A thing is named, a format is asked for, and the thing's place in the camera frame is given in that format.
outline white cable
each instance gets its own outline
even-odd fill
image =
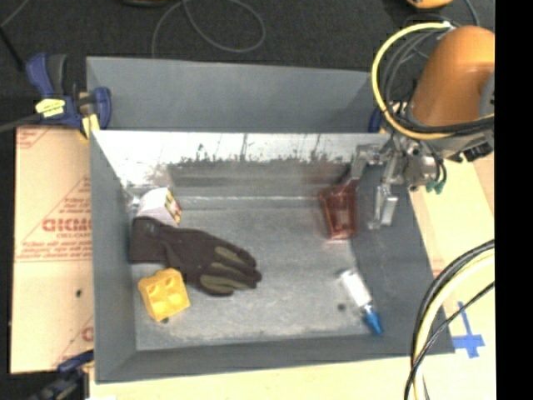
[[[9,15],[3,22],[2,24],[0,25],[0,27],[5,27],[6,25],[8,25],[12,19],[14,17],[16,17],[23,9],[24,7],[27,5],[27,3],[29,2],[30,0],[24,0],[16,9],[15,11]]]

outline yellow label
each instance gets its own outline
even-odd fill
[[[100,130],[100,123],[98,122],[98,117],[96,114],[91,114],[90,116],[84,117],[82,119],[83,131],[85,136],[89,138],[89,134],[93,130]]]
[[[65,107],[65,101],[62,99],[52,99],[47,97],[37,103],[35,110],[42,114],[43,117],[49,118],[61,114],[63,112],[63,107]]]
[[[165,197],[165,208],[167,208],[167,211],[174,218],[174,221],[176,221],[176,223],[180,223],[182,220],[182,208],[170,190],[167,190],[167,196]]]

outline gray bin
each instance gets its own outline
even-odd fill
[[[409,353],[432,275],[408,194],[397,191],[392,227],[368,230],[381,175],[369,167],[353,241],[327,239],[317,200],[346,173],[356,145],[386,140],[366,133],[368,74],[91,57],[87,78],[89,88],[109,87],[113,102],[112,123],[91,146],[97,382]],[[160,186],[174,189],[183,226],[257,258],[257,289],[212,298],[188,288],[190,308],[167,323],[148,317],[136,284],[158,267],[127,261],[125,191]],[[380,337],[336,278],[354,264],[383,320]],[[448,334],[432,350],[451,351]]]

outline yellow cable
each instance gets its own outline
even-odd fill
[[[383,97],[380,94],[378,81],[377,81],[377,69],[379,67],[379,64],[381,62],[381,59],[383,58],[383,55],[388,50],[392,44],[394,44],[397,40],[400,38],[406,36],[407,34],[413,33],[415,31],[419,30],[425,30],[425,29],[449,29],[451,28],[451,25],[448,22],[424,22],[419,23],[415,25],[411,25],[410,27],[403,28],[396,34],[389,37],[388,40],[383,43],[383,46],[378,50],[376,57],[374,58],[374,63],[372,64],[372,70],[371,70],[371,84],[372,84],[372,91],[374,92],[374,97],[377,101],[377,104],[380,108],[380,110],[385,115],[386,120],[392,125],[395,130],[397,130],[400,133],[403,133],[409,138],[414,139],[420,139],[420,140],[427,140],[427,139],[439,139],[439,138],[447,138],[451,135],[451,133],[418,133],[413,132],[412,130],[409,130],[402,125],[400,125],[394,118],[390,115],[385,102],[383,101]]]
[[[426,344],[428,335],[431,330],[431,324],[435,319],[435,315],[441,308],[444,301],[450,296],[450,294],[457,288],[457,286],[468,278],[472,273],[479,271],[487,265],[494,264],[495,254],[494,250],[486,251],[475,257],[472,262],[460,270],[444,287],[437,293],[430,306],[427,308],[426,314],[422,319],[418,336],[416,337],[415,344],[415,356],[414,360],[418,357],[424,345]],[[416,400],[422,400],[425,398],[424,394],[424,380],[420,369],[415,375],[413,382],[413,388]]]

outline bin floor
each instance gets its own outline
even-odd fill
[[[199,228],[245,248],[258,261],[254,290],[210,297],[194,287],[191,306],[155,322],[134,292],[137,348],[368,333],[337,280],[356,258],[348,241],[326,237],[317,200],[309,197],[181,197],[182,226]],[[132,266],[133,282],[158,266]]]

